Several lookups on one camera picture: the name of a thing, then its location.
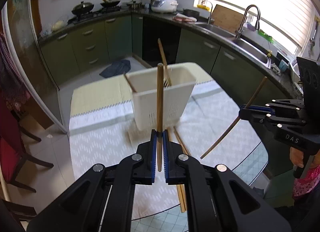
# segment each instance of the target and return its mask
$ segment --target patterned tablecloth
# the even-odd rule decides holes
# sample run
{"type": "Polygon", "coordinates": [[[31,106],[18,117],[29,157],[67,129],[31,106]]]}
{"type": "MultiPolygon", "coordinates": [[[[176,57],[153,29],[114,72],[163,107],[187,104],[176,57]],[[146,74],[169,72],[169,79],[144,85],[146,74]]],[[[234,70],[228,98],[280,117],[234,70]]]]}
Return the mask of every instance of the patterned tablecloth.
{"type": "MultiPolygon", "coordinates": [[[[268,154],[247,121],[239,121],[221,143],[200,160],[236,118],[238,111],[236,103],[211,80],[195,86],[176,126],[191,155],[202,164],[214,167],[223,163],[251,184],[267,164],[268,154]]],[[[140,143],[150,139],[150,130],[141,132],[137,129],[131,101],[72,116],[69,130],[76,179],[95,163],[105,166],[119,163],[135,153],[140,143]]],[[[177,142],[174,134],[171,137],[177,142]]],[[[167,185],[164,173],[156,172],[152,186],[136,186],[132,219],[153,215],[177,204],[176,186],[167,185]]]]}

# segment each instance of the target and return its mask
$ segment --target cutting board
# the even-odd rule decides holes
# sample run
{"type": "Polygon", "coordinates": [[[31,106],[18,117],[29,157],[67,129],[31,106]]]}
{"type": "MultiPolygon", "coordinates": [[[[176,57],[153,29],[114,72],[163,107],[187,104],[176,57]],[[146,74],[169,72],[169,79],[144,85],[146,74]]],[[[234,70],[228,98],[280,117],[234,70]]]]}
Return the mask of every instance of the cutting board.
{"type": "Polygon", "coordinates": [[[214,19],[214,25],[234,33],[239,29],[243,14],[223,6],[216,5],[211,18],[214,19]]]}

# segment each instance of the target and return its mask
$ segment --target rice cooker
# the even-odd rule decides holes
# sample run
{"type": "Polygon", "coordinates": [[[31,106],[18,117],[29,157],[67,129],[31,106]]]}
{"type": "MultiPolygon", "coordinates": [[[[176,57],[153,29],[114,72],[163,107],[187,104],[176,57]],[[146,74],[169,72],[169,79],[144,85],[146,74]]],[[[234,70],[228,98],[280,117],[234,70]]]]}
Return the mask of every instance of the rice cooker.
{"type": "Polygon", "coordinates": [[[158,13],[172,13],[177,10],[176,0],[154,0],[151,10],[158,13]]]}

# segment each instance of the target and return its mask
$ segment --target cabinet handle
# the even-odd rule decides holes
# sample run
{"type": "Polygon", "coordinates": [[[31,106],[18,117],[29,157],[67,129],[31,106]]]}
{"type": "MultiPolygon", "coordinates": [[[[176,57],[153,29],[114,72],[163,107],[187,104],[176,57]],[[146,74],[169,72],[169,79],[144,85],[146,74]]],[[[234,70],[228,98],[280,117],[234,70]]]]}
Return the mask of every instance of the cabinet handle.
{"type": "Polygon", "coordinates": [[[93,32],[93,29],[91,29],[91,30],[89,30],[89,31],[87,31],[87,32],[83,32],[82,34],[83,34],[84,36],[86,36],[86,35],[90,35],[92,32],[93,32]]]}
{"type": "Polygon", "coordinates": [[[206,42],[206,41],[204,41],[203,44],[204,44],[205,46],[207,46],[207,47],[210,47],[211,49],[217,48],[215,45],[212,45],[212,44],[210,44],[210,43],[208,43],[208,42],[206,42]]]}
{"type": "Polygon", "coordinates": [[[67,35],[68,35],[68,33],[66,33],[66,34],[64,34],[64,35],[62,35],[62,36],[59,36],[59,37],[57,38],[57,40],[64,39],[67,35]]]}
{"type": "Polygon", "coordinates": [[[93,61],[90,61],[89,64],[94,64],[95,62],[97,62],[99,60],[99,58],[93,60],[93,61]]]}
{"type": "Polygon", "coordinates": [[[228,57],[229,59],[231,59],[231,60],[235,60],[236,59],[234,56],[232,56],[231,54],[228,54],[227,52],[224,52],[224,55],[226,57],[228,57]]]}
{"type": "Polygon", "coordinates": [[[107,23],[115,22],[115,21],[116,21],[116,19],[107,19],[107,20],[106,20],[107,23]]]}
{"type": "Polygon", "coordinates": [[[87,51],[90,51],[90,50],[92,50],[92,49],[95,48],[95,47],[96,47],[96,45],[94,44],[94,45],[92,45],[92,46],[86,47],[86,50],[87,50],[87,51]]]}

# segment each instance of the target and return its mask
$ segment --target metal bolt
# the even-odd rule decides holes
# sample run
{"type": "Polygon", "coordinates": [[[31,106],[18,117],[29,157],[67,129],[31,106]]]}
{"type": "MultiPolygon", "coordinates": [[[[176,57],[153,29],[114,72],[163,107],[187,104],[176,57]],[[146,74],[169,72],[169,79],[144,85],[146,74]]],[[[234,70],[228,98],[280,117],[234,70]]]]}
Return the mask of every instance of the metal bolt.
{"type": "Polygon", "coordinates": [[[139,160],[142,159],[142,156],[140,154],[134,154],[134,155],[131,156],[131,159],[133,161],[139,161],[139,160]]]}
{"type": "Polygon", "coordinates": [[[102,165],[102,164],[95,164],[95,165],[93,166],[93,170],[94,170],[95,172],[100,172],[100,171],[103,170],[103,165],[102,165]]]}
{"type": "Polygon", "coordinates": [[[227,170],[227,167],[225,165],[219,164],[217,165],[217,170],[220,172],[225,172],[227,170]]]}
{"type": "Polygon", "coordinates": [[[187,161],[189,159],[189,157],[185,154],[180,154],[178,156],[178,158],[181,160],[181,161],[187,161]]]}

